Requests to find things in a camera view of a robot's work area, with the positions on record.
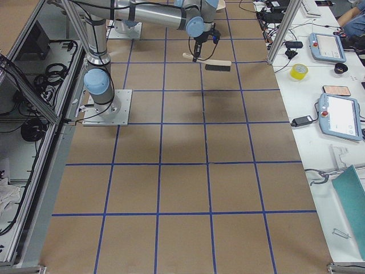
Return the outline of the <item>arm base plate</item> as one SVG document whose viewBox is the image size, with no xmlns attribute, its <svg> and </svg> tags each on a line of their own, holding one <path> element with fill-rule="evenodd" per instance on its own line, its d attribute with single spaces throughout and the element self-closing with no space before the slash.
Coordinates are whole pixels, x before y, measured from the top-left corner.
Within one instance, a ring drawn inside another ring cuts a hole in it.
<svg viewBox="0 0 365 274">
<path fill-rule="evenodd" d="M 85 111 L 85 119 L 82 120 L 84 126 L 127 126 L 129 120 L 130 106 L 132 100 L 132 90 L 115 90 L 114 100 L 109 108 L 108 104 L 103 106 L 95 104 L 90 95 Z"/>
<path fill-rule="evenodd" d="M 142 23 L 129 27 L 122 21 L 110 21 L 108 25 L 107 38 L 109 40 L 133 40 L 140 39 Z"/>
</svg>

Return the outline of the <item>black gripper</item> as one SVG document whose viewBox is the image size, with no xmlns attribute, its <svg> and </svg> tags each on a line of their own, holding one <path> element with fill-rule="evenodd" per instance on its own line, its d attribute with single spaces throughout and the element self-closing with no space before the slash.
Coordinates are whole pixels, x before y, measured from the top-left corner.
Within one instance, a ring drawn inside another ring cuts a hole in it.
<svg viewBox="0 0 365 274">
<path fill-rule="evenodd" d="M 212 35 L 212 33 L 210 31 L 205 31 L 201 35 L 199 35 L 198 37 L 194 37 L 195 44 L 194 44 L 194 51 L 193 52 L 195 54 L 193 54 L 192 62 L 196 62 L 197 60 L 199 60 L 202 46 L 205 42 L 208 41 L 208 39 L 211 35 Z"/>
</svg>

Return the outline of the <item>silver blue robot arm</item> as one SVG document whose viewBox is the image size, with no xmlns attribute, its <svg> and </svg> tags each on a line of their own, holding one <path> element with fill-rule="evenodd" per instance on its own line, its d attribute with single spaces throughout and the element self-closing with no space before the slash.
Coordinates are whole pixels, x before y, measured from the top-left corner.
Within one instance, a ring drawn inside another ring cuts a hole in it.
<svg viewBox="0 0 365 274">
<path fill-rule="evenodd" d="M 88 69 L 84 86 L 93 102 L 95 117 L 115 116 L 122 103 L 113 86 L 107 49 L 107 23 L 124 39 L 136 39 L 142 23 L 151 23 L 185 31 L 195 40 L 193 61 L 197 61 L 203 43 L 209 38 L 218 43 L 220 33 L 214 18 L 218 1 L 66 1 L 67 13 L 86 43 Z"/>
</svg>

